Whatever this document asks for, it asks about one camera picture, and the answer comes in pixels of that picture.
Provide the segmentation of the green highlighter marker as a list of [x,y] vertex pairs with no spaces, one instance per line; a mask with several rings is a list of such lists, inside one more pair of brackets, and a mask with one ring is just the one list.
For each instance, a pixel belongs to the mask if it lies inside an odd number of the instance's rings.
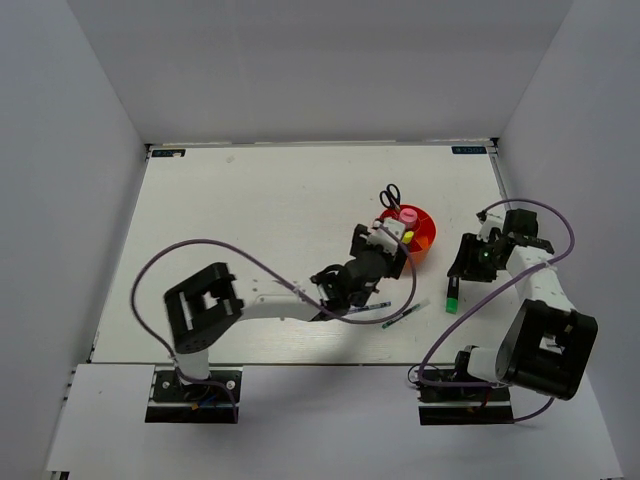
[[459,301],[459,278],[450,277],[448,279],[445,311],[449,314],[456,314]]

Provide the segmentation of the yellow highlighter marker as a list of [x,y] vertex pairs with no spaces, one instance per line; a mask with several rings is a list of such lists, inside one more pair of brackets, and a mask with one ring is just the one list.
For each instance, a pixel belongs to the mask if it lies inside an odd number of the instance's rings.
[[409,245],[414,238],[414,232],[413,231],[406,231],[402,237],[402,243],[405,245]]

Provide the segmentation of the pink glue bottle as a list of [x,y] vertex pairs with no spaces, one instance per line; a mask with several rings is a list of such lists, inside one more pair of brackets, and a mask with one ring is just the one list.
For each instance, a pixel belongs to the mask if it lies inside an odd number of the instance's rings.
[[407,228],[412,228],[418,220],[418,213],[414,209],[403,208],[398,213],[398,220]]

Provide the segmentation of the black handled scissors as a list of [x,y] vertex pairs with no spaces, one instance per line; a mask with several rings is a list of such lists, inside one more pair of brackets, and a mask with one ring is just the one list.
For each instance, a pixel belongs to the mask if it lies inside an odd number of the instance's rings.
[[379,201],[385,209],[399,211],[401,208],[401,192],[394,183],[389,183],[379,192]]

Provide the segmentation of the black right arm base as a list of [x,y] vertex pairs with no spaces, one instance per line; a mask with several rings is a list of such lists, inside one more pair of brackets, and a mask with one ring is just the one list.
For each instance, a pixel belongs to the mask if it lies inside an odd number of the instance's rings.
[[448,387],[444,382],[478,382],[466,371],[470,353],[459,351],[452,365],[429,364],[424,377],[437,382],[428,386],[419,381],[419,366],[407,372],[407,381],[418,392],[418,416],[421,426],[499,425],[514,420],[511,396],[507,388]]

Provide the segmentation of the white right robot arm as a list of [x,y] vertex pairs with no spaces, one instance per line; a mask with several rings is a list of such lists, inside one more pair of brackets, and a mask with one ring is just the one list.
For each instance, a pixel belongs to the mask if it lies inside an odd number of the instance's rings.
[[596,320],[565,295],[551,268],[554,249],[538,236],[535,212],[481,212],[478,218],[479,232],[463,235],[447,273],[446,310],[456,312],[461,282],[491,283],[501,271],[517,280],[521,306],[498,348],[469,345],[458,353],[453,390],[472,399],[491,383],[573,398],[595,343]]

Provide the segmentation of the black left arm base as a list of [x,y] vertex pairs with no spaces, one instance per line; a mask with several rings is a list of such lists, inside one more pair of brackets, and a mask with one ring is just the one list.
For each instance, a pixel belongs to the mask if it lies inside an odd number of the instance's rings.
[[241,369],[212,369],[218,386],[184,384],[173,369],[156,369],[145,412],[148,424],[236,424]]

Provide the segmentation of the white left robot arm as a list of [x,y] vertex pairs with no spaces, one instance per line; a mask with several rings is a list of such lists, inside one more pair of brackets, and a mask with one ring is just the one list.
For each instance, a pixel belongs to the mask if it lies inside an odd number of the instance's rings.
[[387,218],[373,227],[357,225],[352,259],[333,264],[302,283],[254,281],[237,293],[236,277],[225,263],[213,263],[164,294],[171,327],[177,387],[199,399],[211,387],[208,349],[239,321],[284,318],[303,322],[327,321],[364,307],[383,278],[397,279],[407,259],[398,245],[406,227]]

